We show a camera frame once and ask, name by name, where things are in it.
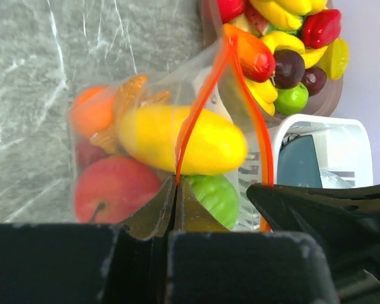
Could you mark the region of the clear orange zip top bag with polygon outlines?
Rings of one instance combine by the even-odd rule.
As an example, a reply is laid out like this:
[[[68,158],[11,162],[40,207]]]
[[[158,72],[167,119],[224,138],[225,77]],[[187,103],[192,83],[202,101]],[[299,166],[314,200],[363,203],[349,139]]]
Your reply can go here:
[[[119,223],[184,186],[232,231],[270,231],[246,190],[274,183],[263,104],[246,85],[245,39],[227,34],[172,73],[88,87],[69,111],[80,223]]]

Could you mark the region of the green lime fruit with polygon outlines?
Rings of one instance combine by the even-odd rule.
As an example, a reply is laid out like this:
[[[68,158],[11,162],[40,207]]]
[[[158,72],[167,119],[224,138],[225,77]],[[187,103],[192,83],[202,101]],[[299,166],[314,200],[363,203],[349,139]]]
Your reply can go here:
[[[185,175],[197,200],[224,227],[234,228],[238,215],[239,196],[224,175]]]

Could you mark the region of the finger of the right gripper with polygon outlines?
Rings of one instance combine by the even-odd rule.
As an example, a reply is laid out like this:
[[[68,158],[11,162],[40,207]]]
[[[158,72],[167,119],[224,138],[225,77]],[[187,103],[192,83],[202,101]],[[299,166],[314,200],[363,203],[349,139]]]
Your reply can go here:
[[[380,185],[349,189],[264,186],[246,196],[273,231],[311,235],[342,303],[380,303]]]

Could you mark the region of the tan ginger root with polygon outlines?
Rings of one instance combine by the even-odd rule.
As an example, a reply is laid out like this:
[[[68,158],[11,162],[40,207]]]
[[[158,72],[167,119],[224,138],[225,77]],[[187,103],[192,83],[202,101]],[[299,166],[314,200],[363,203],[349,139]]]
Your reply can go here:
[[[112,108],[113,120],[106,130],[94,134],[89,139],[93,146],[101,148],[107,155],[121,155],[122,148],[118,141],[117,127],[124,115],[135,106],[164,105],[170,101],[172,93],[169,90],[158,91],[147,96],[146,90],[143,89],[147,81],[147,75],[139,74],[119,87]]]

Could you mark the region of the lychee cluster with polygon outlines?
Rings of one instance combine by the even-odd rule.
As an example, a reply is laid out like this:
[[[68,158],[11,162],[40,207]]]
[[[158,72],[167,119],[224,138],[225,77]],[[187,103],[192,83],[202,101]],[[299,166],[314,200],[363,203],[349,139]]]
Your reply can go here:
[[[83,140],[75,146],[75,156],[77,167],[84,169],[94,162],[106,158],[107,154],[100,147],[92,145],[88,140]]]

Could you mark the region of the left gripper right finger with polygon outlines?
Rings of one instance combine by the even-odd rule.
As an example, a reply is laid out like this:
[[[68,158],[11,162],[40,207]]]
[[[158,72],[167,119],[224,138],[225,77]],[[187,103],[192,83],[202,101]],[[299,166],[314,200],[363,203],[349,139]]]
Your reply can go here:
[[[169,303],[336,303],[322,248],[300,232],[223,231],[187,181],[168,237]]]

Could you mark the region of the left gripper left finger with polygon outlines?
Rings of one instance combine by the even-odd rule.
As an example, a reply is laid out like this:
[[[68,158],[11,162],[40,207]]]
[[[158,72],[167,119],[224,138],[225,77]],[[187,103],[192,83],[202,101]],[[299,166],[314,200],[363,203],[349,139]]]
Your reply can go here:
[[[175,192],[120,224],[0,224],[0,303],[161,303]]]

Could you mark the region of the orange fruit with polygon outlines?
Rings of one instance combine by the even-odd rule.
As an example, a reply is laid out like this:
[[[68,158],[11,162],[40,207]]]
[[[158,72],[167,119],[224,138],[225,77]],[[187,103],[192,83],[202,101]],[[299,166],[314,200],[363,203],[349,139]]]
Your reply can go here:
[[[82,91],[69,111],[73,129],[83,138],[106,130],[113,121],[113,104],[117,89],[98,85]]]

